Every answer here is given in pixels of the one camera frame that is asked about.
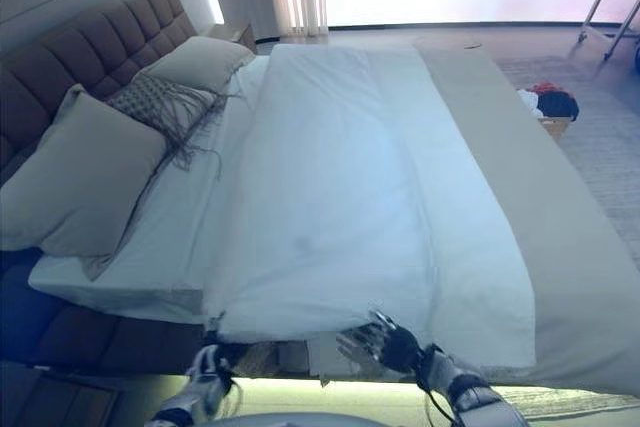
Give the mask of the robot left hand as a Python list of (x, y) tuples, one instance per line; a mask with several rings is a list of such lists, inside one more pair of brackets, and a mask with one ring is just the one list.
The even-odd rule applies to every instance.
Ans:
[(224, 398), (232, 386), (232, 375), (226, 345), (202, 347), (187, 370), (188, 387), (203, 398)]

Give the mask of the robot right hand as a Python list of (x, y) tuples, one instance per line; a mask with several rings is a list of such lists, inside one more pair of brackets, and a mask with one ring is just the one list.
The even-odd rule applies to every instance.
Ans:
[(380, 310), (369, 311), (369, 323), (337, 335), (338, 351), (353, 362), (375, 364), (401, 374), (415, 374), (422, 360), (416, 337)]

